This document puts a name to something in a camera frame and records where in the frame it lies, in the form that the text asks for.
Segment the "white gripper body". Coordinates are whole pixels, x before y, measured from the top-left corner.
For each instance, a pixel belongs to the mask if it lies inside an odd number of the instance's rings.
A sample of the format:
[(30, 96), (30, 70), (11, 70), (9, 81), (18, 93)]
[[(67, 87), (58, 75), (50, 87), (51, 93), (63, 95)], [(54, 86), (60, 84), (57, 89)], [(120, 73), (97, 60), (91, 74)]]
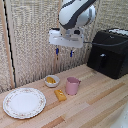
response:
[(83, 30), (73, 29), (51, 29), (49, 31), (49, 43), (65, 47), (81, 48), (84, 42)]

